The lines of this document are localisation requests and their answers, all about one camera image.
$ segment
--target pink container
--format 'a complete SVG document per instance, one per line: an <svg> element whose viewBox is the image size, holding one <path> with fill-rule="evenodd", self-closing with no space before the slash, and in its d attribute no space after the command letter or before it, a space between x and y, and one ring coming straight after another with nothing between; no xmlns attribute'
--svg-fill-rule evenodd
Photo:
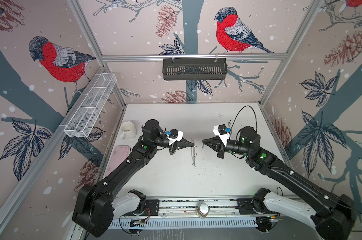
<svg viewBox="0 0 362 240"><path fill-rule="evenodd" d="M104 172L104 177L109 175L114 169L116 169L128 156L129 156L130 150L129 146L127 145L117 145L113 149L113 153L111 154L107 169Z"/></svg>

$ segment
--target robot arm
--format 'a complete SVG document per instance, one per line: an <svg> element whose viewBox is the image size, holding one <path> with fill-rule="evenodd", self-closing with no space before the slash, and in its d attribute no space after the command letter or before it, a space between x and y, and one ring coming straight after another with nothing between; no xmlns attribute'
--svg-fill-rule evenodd
<svg viewBox="0 0 362 240"><path fill-rule="evenodd" d="M255 197L258 195L257 201L253 201L255 209L259 208L262 212L261 207L263 206L271 211L284 213L312 226L325 240L346 240L348 238L356 220L351 198L344 194L337 196L328 192L291 170L277 156L260 147L260 135L252 127L247 126L240 130L239 141L226 137L229 133L225 125L219 125L214 129L216 128L218 129L218 132L215 132L217 136L204 139L203 144L215 150L218 157L224 158L225 152L246 156L246 162L253 170L278 181L310 206L309 209L305 208L305 213L302 210L297 212L298 207L301 206L300 203L294 203L291 207L290 202L286 199L281 201L283 199L281 197L280 201L278 199L276 201L274 193L270 193L269 190L269 192L260 190L255 195Z"/></svg>
<svg viewBox="0 0 362 240"><path fill-rule="evenodd" d="M117 198L114 204L112 202L126 182L154 157L158 146L169 147L171 155L177 149L194 146L182 137L181 131L172 129L164 133L157 120L148 120L141 128L143 135L126 160L104 179L93 186L86 184L78 193L73 221L95 237L107 230L115 216L131 211L137 215L143 212L146 196L136 190Z"/></svg>

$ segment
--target pine cone illustration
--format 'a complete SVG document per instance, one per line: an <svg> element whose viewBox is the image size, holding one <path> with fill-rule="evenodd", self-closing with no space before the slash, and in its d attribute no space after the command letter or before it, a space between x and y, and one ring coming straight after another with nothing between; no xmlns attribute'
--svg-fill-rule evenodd
<svg viewBox="0 0 362 240"><path fill-rule="evenodd" d="M15 0L0 0L0 9L5 11L0 15L0 30L12 31L18 24L25 25L22 21L25 17L20 11L25 8Z"/></svg>
<svg viewBox="0 0 362 240"><path fill-rule="evenodd" d="M173 27L176 25L176 12L170 6L162 6L161 11L157 14L156 34L162 38L168 35Z"/></svg>
<svg viewBox="0 0 362 240"><path fill-rule="evenodd" d="M362 51L362 32L355 31L352 35L347 35L342 39L335 48L333 48L329 55L325 55L324 65L331 64L332 67L344 64L344 62L351 62Z"/></svg>
<svg viewBox="0 0 362 240"><path fill-rule="evenodd" d="M79 171L78 185L74 188L74 191L78 192L85 184L94 185L98 173L98 167L94 163L89 160L81 168Z"/></svg>
<svg viewBox="0 0 362 240"><path fill-rule="evenodd" d="M161 98L165 103L187 103L192 101L192 98L182 90L176 90L175 92L167 92L165 98Z"/></svg>
<svg viewBox="0 0 362 240"><path fill-rule="evenodd" d="M292 145L291 130L289 129L289 127L285 125L285 123L283 123L282 119L280 119L280 121L278 120L276 121L276 119L274 120L275 121L273 122L273 127L275 128L275 131L277 133L278 138L281 141L281 144L283 145L284 148L290 151Z"/></svg>

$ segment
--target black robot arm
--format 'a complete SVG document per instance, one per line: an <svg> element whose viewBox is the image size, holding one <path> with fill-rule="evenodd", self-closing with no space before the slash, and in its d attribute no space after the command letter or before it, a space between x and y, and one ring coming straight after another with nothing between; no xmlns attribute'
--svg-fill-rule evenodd
<svg viewBox="0 0 362 240"><path fill-rule="evenodd" d="M303 199L316 211L311 219L325 240L348 238L356 219L351 198L344 194L337 196L294 172L276 155L260 147L260 135L253 127L242 128L239 140L225 138L230 134L223 129L227 129L226 126L220 125L218 136L204 139L203 144L215 150L220 158L224 158L225 152L246 156L246 162L251 168L280 182Z"/></svg>
<svg viewBox="0 0 362 240"><path fill-rule="evenodd" d="M194 143L182 138L183 133L180 131L162 131L157 120L151 119L141 128L143 135L125 161L95 185L86 184L78 192L73 221L95 237L101 236L113 221L114 208L111 202L117 193L138 170L148 164L156 154L157 147L169 147L169 153L173 155L177 149L194 146ZM137 212L141 213L145 195L135 190L131 193L140 198ZM118 209L118 212L124 214L130 210Z"/></svg>

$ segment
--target white table surface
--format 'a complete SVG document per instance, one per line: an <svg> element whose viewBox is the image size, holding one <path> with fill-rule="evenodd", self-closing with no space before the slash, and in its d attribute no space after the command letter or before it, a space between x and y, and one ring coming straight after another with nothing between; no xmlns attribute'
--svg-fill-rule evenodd
<svg viewBox="0 0 362 240"><path fill-rule="evenodd" d="M196 167L192 166L191 148L177 150L174 155L168 149L158 151L153 159L140 169L120 190L118 196L136 189L146 196L239 196L253 195L261 187L276 191L281 187L284 194L293 194L277 181L254 171L245 162L225 153L224 159L217 152L204 146L202 140L214 137L213 127L233 123L237 112L250 105L256 112L261 147L280 159L281 154L256 103L197 103L197 104L129 104L122 122L134 123L137 136L132 140L122 140L119 130L116 145L133 147L142 135L141 126L149 119L159 121L162 129L175 128L184 132L188 141L194 138L196 147ZM241 127L255 126L252 110L244 108L233 127L233 136Z"/></svg>

